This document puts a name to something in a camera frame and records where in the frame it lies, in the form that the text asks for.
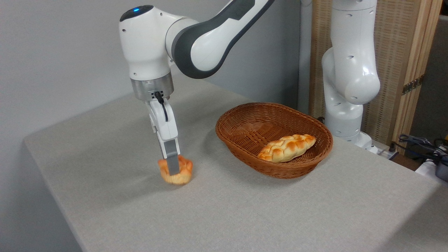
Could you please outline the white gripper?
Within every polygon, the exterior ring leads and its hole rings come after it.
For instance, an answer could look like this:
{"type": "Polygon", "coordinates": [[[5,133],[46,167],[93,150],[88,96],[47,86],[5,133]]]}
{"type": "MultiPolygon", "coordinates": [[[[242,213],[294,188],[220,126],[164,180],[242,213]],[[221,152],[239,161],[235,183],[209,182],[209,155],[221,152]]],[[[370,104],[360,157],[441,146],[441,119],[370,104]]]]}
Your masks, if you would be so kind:
{"type": "Polygon", "coordinates": [[[178,161],[180,149],[173,109],[166,98],[163,99],[163,104],[154,99],[147,101],[146,105],[149,110],[153,131],[157,133],[159,139],[163,158],[167,161],[169,174],[178,174],[180,172],[178,161]]]}

